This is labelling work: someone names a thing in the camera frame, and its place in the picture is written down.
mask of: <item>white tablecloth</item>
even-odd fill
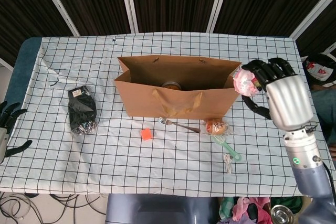
[[[122,73],[117,57],[149,54],[229,59],[282,57],[304,77],[290,38],[200,33],[154,33],[43,38],[11,146],[29,149],[0,166],[0,189],[32,193],[156,193],[183,196],[300,195],[282,143],[282,132],[253,114],[241,97],[225,115],[233,131],[227,142],[241,155],[225,173],[226,151],[204,133],[131,118],[113,80]],[[95,95],[98,132],[72,136],[68,90],[86,85]],[[254,97],[267,105],[262,94]],[[178,120],[202,127],[198,120]],[[142,141],[140,130],[154,139]],[[316,138],[331,165],[320,126]]]

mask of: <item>cable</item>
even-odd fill
[[[65,205],[65,204],[63,204],[63,202],[61,201],[61,200],[59,200],[59,199],[57,199],[57,198],[54,198],[53,197],[53,195],[50,195],[53,199],[55,199],[56,201],[58,201],[59,203],[61,203],[63,206],[67,206],[67,205]],[[98,198],[96,198],[96,199],[94,199],[93,201],[90,201],[90,204],[91,203],[93,203],[93,202],[95,202],[96,200],[98,200],[100,198],[100,196],[98,197]],[[84,204],[84,205],[81,205],[81,206],[76,206],[76,208],[80,208],[80,207],[85,207],[85,206],[88,206],[89,205],[89,203],[86,203],[86,204]]]
[[[53,221],[53,222],[49,222],[49,223],[44,223],[44,224],[54,224],[54,223],[56,223],[57,221],[59,221],[59,220],[63,217],[63,215],[64,215],[66,209],[67,209],[67,205],[65,204],[65,205],[64,205],[64,208],[63,208],[63,211],[62,211],[62,214],[61,214],[61,216],[60,216],[57,220],[55,220],[55,221]]]
[[[89,204],[89,206],[96,212],[100,213],[101,215],[106,215],[105,213],[97,210],[96,208],[94,208],[92,205],[91,205],[91,202],[89,202],[89,195],[85,195],[85,199],[86,199],[86,202]]]
[[[231,156],[230,154],[224,154],[224,162],[225,162],[225,168],[226,168],[226,173],[231,174]]]
[[[336,206],[336,192],[335,192],[335,185],[334,185],[334,181],[333,181],[333,178],[332,178],[332,174],[331,174],[329,168],[326,166],[326,164],[324,162],[323,162],[323,166],[325,167],[325,170],[327,171],[328,176],[329,176],[331,190],[332,190],[332,196],[334,198],[334,203],[335,203],[335,206]]]
[[[74,217],[73,217],[73,218],[74,218],[74,219],[73,219],[73,220],[74,220],[73,222],[74,222],[74,223],[73,223],[73,224],[76,224],[76,214],[75,214],[75,210],[76,210],[76,202],[77,202],[77,198],[78,198],[78,197],[75,198],[75,203],[74,203],[74,213],[73,213],[73,216],[74,216]]]
[[[85,206],[90,206],[94,211],[102,214],[102,215],[105,215],[104,213],[98,211],[97,209],[95,209],[91,204],[93,202],[95,202],[96,200],[98,200],[100,198],[100,196],[92,201],[89,201],[89,198],[88,196],[86,196],[86,201],[87,203],[84,204],[84,205],[81,205],[81,206],[76,206],[77,204],[77,199],[78,199],[78,195],[69,195],[67,197],[62,197],[62,196],[56,196],[56,195],[50,195],[53,199],[55,199],[56,201],[58,201],[60,204],[62,204],[64,206],[63,208],[63,211],[60,215],[60,217],[53,221],[53,222],[47,222],[47,223],[44,223],[43,222],[43,219],[42,219],[42,216],[40,214],[40,212],[38,211],[38,208],[36,207],[36,205],[34,204],[34,202],[32,202],[26,195],[23,195],[23,194],[12,194],[12,195],[9,195],[9,196],[6,196],[4,197],[5,193],[2,193],[0,194],[0,212],[3,214],[3,216],[5,216],[6,218],[11,218],[13,219],[13,221],[18,224],[18,221],[17,219],[23,219],[30,211],[30,209],[32,209],[39,221],[40,224],[55,224],[56,222],[58,222],[64,215],[65,211],[67,208],[73,208],[74,209],[74,213],[73,213],[73,222],[74,224],[76,224],[76,214],[75,214],[75,209],[76,208],[80,208],[80,207],[85,207]],[[72,200],[75,200],[75,203],[73,206],[69,206],[68,203]],[[9,210],[8,212],[5,211],[3,209],[3,205],[8,203],[8,202],[12,202],[14,201],[14,204],[13,205],[10,205],[9,207]],[[21,215],[20,217],[17,217],[17,214],[20,212],[20,209],[21,209],[21,203],[24,202],[25,204],[28,205],[27,207],[27,211]],[[14,206],[18,204],[18,209],[14,212]]]
[[[8,213],[12,218],[20,219],[20,220],[24,219],[24,218],[27,216],[27,214],[28,214],[29,211],[30,211],[31,203],[32,203],[32,202],[30,201],[30,199],[29,199],[26,195],[24,195],[24,194],[12,194],[12,195],[9,195],[9,196],[7,196],[7,197],[5,197],[5,198],[1,197],[0,200],[6,200],[5,202],[3,202],[3,203],[1,204],[1,206],[2,206],[3,204],[7,203],[7,202],[10,202],[10,201],[14,200],[14,204],[13,204],[13,205],[12,205],[12,204],[10,205],[10,207],[9,207],[9,211],[8,211],[7,213]],[[26,204],[28,205],[28,208],[27,208],[26,212],[25,212],[23,215],[21,215],[21,216],[19,216],[19,217],[16,217],[17,213],[19,212],[19,210],[20,210],[20,208],[21,208],[20,201],[23,201],[24,203],[26,203]],[[19,203],[19,209],[16,211],[16,213],[14,213],[14,212],[13,212],[13,208],[14,208],[14,206],[16,205],[16,203]]]

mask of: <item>paper bag handle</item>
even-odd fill
[[[193,100],[186,101],[181,105],[170,104],[169,101],[163,98],[163,95],[161,95],[157,89],[153,90],[152,95],[160,103],[167,117],[175,117],[177,115],[190,113],[195,108],[198,108],[201,105],[203,92],[200,91],[198,94],[195,95]]]

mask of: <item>robotic hand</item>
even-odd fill
[[[281,58],[269,59],[269,63],[253,60],[242,69],[254,74],[251,81],[259,91],[266,92],[269,109],[259,107],[241,92],[243,101],[252,111],[273,120],[277,128],[286,131],[284,145],[298,189],[313,198],[299,223],[336,223],[334,186],[329,183],[313,130],[306,126],[313,113],[302,78]]]
[[[14,109],[17,108],[19,105],[20,103],[18,102],[8,106],[5,112],[2,114],[2,110],[7,106],[7,102],[3,102],[0,104],[0,164],[4,161],[4,158],[23,152],[32,143],[31,140],[28,140],[20,147],[7,150],[9,133],[11,132],[16,119],[20,115],[27,112],[27,110],[23,109],[23,110],[17,110],[14,113],[12,113]]]

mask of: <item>green comb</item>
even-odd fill
[[[212,135],[211,138],[213,138],[220,146],[226,148],[235,161],[242,160],[241,155],[227,144],[224,135]]]

